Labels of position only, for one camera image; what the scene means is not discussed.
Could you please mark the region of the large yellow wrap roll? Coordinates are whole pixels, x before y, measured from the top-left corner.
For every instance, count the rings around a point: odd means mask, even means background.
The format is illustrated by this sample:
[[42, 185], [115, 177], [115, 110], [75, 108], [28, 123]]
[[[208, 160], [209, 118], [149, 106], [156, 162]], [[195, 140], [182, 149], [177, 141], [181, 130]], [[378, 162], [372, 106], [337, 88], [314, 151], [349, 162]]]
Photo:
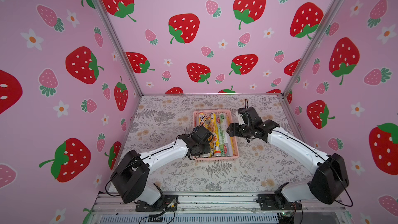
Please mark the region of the large yellow wrap roll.
[[208, 116], [204, 112], [198, 113], [198, 126], [204, 126], [205, 128], [209, 128]]

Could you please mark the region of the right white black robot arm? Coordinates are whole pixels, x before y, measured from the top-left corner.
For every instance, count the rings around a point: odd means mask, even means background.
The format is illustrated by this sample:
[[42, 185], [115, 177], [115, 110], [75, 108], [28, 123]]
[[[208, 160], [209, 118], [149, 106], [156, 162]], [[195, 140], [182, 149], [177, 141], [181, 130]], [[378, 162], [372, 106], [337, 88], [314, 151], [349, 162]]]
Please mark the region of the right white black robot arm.
[[230, 137], [263, 140], [276, 146], [302, 164], [310, 174], [311, 180], [285, 183], [274, 192], [279, 208], [287, 204], [318, 200], [331, 205], [346, 191], [349, 179], [344, 158], [334, 153], [329, 155], [290, 135], [284, 128], [272, 120], [262, 120], [253, 107], [240, 108], [236, 116], [238, 123], [227, 128]]

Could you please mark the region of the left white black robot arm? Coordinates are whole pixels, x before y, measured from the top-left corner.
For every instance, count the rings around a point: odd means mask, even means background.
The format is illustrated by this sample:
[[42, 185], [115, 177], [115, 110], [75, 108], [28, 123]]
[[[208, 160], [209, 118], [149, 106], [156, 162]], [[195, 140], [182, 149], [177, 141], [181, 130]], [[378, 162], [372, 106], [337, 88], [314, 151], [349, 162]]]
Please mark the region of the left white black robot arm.
[[140, 201], [158, 207], [165, 202], [165, 195], [158, 186], [147, 182], [149, 175], [177, 159], [193, 160], [209, 153], [213, 138], [207, 128], [200, 126], [158, 149], [142, 153], [131, 150], [119, 162], [110, 182], [123, 203]]

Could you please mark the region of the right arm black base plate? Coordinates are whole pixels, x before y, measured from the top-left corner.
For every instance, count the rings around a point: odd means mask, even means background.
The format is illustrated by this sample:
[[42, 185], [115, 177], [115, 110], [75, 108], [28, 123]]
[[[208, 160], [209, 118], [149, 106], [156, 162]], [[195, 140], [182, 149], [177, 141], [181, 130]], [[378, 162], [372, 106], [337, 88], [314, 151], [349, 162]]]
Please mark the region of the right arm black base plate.
[[302, 210], [300, 202], [289, 202], [281, 194], [259, 194], [256, 202], [262, 211], [297, 211]]

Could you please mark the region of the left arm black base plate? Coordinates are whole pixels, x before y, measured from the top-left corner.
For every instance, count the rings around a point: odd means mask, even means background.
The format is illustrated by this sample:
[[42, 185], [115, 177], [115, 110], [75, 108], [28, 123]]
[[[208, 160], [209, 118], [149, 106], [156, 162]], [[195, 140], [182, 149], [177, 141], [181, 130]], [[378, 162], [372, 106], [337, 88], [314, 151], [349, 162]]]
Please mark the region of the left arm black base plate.
[[136, 212], [172, 212], [176, 211], [178, 206], [178, 195], [162, 195], [154, 204], [147, 204], [138, 200], [136, 204]]

